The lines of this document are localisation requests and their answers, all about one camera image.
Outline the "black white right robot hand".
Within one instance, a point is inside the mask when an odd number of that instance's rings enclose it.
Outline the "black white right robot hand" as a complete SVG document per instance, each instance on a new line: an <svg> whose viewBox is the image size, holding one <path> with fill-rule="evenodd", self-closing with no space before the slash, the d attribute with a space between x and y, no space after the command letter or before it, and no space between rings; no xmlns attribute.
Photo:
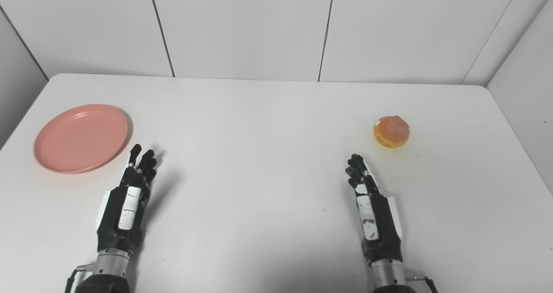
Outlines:
<svg viewBox="0 0 553 293"><path fill-rule="evenodd" d="M403 232L393 196L385 196L365 159L354 153L345 169L356 197L363 230L362 250L369 265L379 260L403 261Z"/></svg>

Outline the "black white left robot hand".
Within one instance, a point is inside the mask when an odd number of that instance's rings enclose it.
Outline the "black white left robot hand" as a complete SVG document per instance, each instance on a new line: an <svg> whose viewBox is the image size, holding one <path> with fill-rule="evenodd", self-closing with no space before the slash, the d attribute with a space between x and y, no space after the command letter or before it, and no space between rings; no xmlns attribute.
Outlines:
<svg viewBox="0 0 553 293"><path fill-rule="evenodd" d="M103 210L97 226L99 252L117 249L129 255L141 246L144 231L142 220L151 197L151 183L157 175L154 150L139 157L142 146L136 144L121 181L105 193Z"/></svg>

